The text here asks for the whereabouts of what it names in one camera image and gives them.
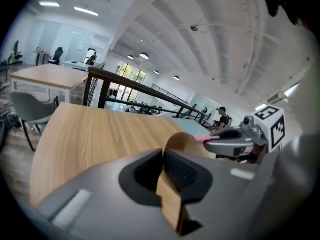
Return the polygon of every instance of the teal table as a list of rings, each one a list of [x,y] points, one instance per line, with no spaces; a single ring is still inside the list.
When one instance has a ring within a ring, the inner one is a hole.
[[[175,121],[182,129],[186,131],[188,134],[209,134],[210,131],[208,131],[206,128],[204,128],[202,125],[197,123],[195,120],[187,120],[187,119],[180,119],[180,118],[171,118],[173,121]]]

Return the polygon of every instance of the white table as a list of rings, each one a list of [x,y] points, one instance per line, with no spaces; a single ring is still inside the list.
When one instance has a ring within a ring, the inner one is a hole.
[[[13,91],[17,90],[18,84],[41,87],[47,90],[50,100],[50,90],[57,90],[64,93],[64,102],[70,103],[71,91],[88,78],[88,73],[45,64],[17,71],[10,78]]]
[[[61,62],[61,64],[63,67],[73,68],[73,69],[81,70],[81,71],[85,71],[85,72],[88,71],[89,67],[92,67],[91,65],[85,64],[83,62],[79,62],[79,61],[77,63],[72,63],[72,62],[73,62],[73,60],[64,61],[64,62]]]

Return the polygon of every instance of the chair leg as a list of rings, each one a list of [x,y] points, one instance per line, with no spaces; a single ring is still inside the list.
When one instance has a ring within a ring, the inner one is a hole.
[[[40,135],[41,135],[42,133],[41,133],[41,131],[40,131],[39,126],[38,126],[37,124],[35,124],[35,127],[38,129],[38,131],[39,131],[39,133],[40,133]]]
[[[30,138],[29,138],[29,135],[28,135],[28,131],[27,131],[27,127],[26,127],[26,122],[21,120],[22,122],[22,127],[23,127],[23,130],[24,130],[24,133],[25,133],[25,136],[26,136],[26,139],[30,145],[30,148],[32,149],[33,152],[35,152],[36,150],[34,149],[34,146],[32,146],[32,143],[30,141]]]

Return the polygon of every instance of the fluorescent light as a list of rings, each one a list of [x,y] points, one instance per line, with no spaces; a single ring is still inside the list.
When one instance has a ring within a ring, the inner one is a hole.
[[[266,104],[262,104],[261,106],[256,107],[255,110],[256,110],[256,111],[262,110],[262,109],[264,109],[264,108],[266,108],[266,107],[267,107]]]
[[[142,58],[146,59],[146,60],[149,60],[149,54],[146,53],[146,52],[140,53],[140,56],[141,56]]]
[[[299,86],[299,84],[297,83],[296,85],[292,86],[289,90],[287,90],[284,95],[289,97],[291,94],[294,93],[294,91],[297,89],[297,87]]]
[[[85,10],[85,9],[81,9],[79,7],[74,7],[74,9],[78,12],[82,12],[82,13],[86,13],[86,14],[91,14],[91,15],[94,15],[94,16],[99,16],[98,13],[96,12],[93,12],[93,11],[90,11],[90,10]]]
[[[60,4],[57,2],[40,1],[39,4],[47,7],[60,7]]]

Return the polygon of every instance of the ceiling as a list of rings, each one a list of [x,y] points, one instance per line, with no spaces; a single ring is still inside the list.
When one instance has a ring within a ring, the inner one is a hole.
[[[88,5],[99,13],[90,19],[117,34],[130,13],[114,53],[127,58],[147,52],[150,72],[170,80],[178,75],[181,84],[234,109],[251,111],[285,91],[317,56],[315,37],[293,26],[282,8],[269,16],[264,0],[55,1],[70,14],[76,13],[73,6]],[[141,1],[145,6],[133,15],[130,8]]]

